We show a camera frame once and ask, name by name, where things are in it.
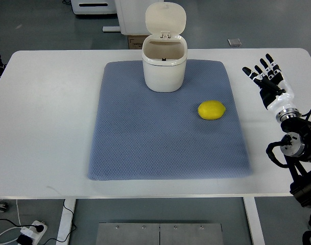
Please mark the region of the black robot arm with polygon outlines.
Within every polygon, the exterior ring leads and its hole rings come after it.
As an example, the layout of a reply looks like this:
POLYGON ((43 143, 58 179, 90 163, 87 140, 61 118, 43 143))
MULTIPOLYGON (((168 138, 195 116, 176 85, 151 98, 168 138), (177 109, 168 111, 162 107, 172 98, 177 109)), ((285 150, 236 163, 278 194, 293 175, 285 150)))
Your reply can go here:
MULTIPOLYGON (((303 162, 311 163, 311 109, 300 114, 295 108, 282 109, 276 115, 281 129, 286 133, 280 141, 268 145, 266 153, 270 160, 290 171, 293 182, 290 194, 302 207, 311 208, 311 170, 306 171, 303 162)), ((311 244, 311 214, 309 229, 302 235, 303 244, 311 244)))

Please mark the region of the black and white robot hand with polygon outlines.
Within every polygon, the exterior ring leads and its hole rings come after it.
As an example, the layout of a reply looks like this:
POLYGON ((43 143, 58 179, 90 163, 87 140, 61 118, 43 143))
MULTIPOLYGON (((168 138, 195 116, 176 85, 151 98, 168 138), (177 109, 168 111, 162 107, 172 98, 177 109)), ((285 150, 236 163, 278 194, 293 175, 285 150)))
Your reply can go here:
POLYGON ((279 65, 270 54, 260 59, 262 68, 254 66, 255 70, 243 67, 242 71, 250 80, 260 88, 260 97, 267 110, 275 110, 278 107, 293 107, 294 93, 291 85, 284 77, 279 65))

